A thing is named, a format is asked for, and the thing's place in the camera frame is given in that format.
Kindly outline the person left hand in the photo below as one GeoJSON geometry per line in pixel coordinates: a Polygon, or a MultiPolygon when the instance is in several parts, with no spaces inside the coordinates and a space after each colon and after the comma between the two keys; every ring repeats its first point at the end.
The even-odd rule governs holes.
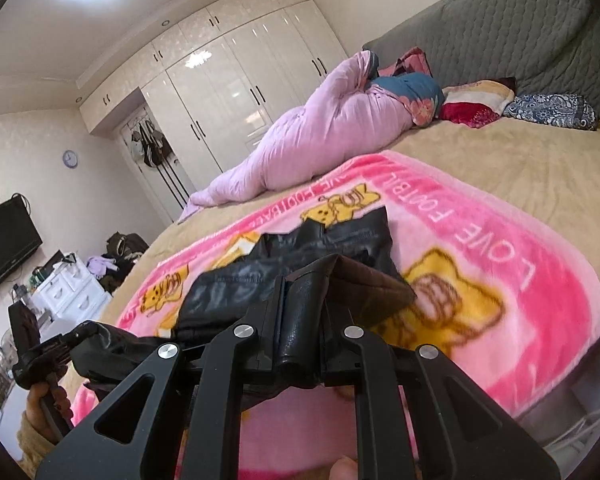
{"type": "Polygon", "coordinates": [[[59,434],[54,429],[47,413],[55,411],[66,422],[73,418],[71,401],[65,388],[49,382],[38,382],[33,385],[27,396],[24,414],[32,428],[50,443],[59,442],[59,434]]]}

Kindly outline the person right hand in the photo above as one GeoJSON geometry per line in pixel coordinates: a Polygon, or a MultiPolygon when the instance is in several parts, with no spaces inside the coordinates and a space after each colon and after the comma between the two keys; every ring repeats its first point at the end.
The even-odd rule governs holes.
{"type": "Polygon", "coordinates": [[[358,462],[351,457],[341,457],[332,465],[329,480],[358,480],[358,462]]]}

